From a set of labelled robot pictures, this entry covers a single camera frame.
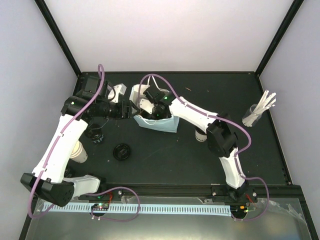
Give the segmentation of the light blue paper bag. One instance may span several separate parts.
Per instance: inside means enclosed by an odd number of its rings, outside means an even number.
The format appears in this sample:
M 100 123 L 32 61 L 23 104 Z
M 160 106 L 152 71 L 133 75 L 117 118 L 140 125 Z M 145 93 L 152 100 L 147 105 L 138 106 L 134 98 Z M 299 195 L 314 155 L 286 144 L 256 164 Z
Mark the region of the light blue paper bag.
M 134 115 L 135 121 L 142 128 L 176 133 L 180 118 L 173 116 L 169 110 L 169 101 L 174 99 L 174 95 L 167 89 L 160 88 L 156 81 L 156 74 L 147 74 L 140 83 L 131 88 L 129 100 L 140 109 L 140 99 L 148 99 L 154 104 L 154 114 L 145 114 L 140 111 L 139 115 Z

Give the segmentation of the black paper coffee cup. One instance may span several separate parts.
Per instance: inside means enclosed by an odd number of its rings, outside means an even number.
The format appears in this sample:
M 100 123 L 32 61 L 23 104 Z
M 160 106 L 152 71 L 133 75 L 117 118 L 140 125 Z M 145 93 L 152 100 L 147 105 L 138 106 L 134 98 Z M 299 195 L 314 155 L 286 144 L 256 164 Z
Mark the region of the black paper coffee cup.
M 195 139 L 198 142 L 205 142 L 207 140 L 207 135 L 200 128 L 196 127 L 195 128 Z
M 104 140 L 102 126 L 97 123 L 90 124 L 84 131 L 84 135 L 95 144 L 101 144 Z

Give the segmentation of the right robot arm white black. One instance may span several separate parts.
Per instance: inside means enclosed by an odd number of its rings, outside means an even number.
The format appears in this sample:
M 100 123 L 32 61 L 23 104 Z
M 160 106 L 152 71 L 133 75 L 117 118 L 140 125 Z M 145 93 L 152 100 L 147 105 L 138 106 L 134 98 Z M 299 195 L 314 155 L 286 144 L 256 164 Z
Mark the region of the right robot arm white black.
M 175 96 L 172 91 L 160 90 L 155 86 L 147 86 L 142 96 L 138 97 L 137 104 L 143 113 L 154 120 L 178 117 L 194 125 L 206 137 L 209 150 L 221 162 L 228 198 L 238 202 L 246 195 L 246 176 L 236 155 L 239 150 L 238 137 L 229 126 L 228 114 L 204 110 L 182 96 Z

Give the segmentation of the black coffee cup lid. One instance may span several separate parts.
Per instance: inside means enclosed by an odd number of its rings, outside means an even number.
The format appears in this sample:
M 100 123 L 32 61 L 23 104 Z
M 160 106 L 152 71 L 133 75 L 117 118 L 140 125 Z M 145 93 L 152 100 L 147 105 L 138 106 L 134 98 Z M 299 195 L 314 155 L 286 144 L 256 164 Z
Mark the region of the black coffee cup lid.
M 113 157 L 118 161 L 124 161 L 131 155 L 131 148 L 128 144 L 120 143 L 113 149 Z

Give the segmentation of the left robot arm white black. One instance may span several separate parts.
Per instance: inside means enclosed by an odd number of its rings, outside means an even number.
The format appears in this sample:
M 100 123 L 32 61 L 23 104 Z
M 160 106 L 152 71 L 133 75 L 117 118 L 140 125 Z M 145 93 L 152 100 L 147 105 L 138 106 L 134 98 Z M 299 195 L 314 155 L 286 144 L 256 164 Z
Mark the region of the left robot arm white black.
M 73 198 L 91 194 L 103 199 L 108 192 L 101 178 L 94 175 L 65 177 L 73 153 L 84 153 L 79 141 L 83 132 L 95 117 L 106 119 L 129 119 L 132 104 L 124 100 L 127 87 L 121 83 L 110 86 L 107 80 L 89 77 L 84 88 L 70 96 L 61 110 L 56 132 L 31 173 L 24 173 L 20 182 L 32 196 L 37 196 L 59 207 L 66 206 Z

